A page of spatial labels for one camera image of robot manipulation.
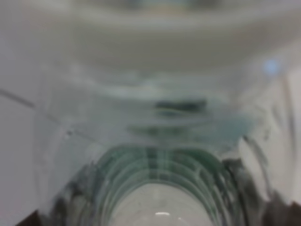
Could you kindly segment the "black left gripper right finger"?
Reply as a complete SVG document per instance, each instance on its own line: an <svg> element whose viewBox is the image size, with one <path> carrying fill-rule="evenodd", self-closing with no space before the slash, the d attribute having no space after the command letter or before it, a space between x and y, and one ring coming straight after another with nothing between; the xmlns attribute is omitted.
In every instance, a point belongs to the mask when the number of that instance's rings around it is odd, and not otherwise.
<svg viewBox="0 0 301 226"><path fill-rule="evenodd" d="M287 204L277 192L274 192L265 210L265 225L300 226L301 205L296 202Z"/></svg>

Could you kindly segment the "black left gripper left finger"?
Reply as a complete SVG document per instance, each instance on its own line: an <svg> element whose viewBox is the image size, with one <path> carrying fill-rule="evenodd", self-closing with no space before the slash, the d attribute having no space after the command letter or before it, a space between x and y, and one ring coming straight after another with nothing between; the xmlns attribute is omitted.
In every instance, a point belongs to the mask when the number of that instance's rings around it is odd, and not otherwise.
<svg viewBox="0 0 301 226"><path fill-rule="evenodd" d="M42 221L39 217L39 212L35 210L33 213L28 215L26 218L16 224L16 226L43 226Z"/></svg>

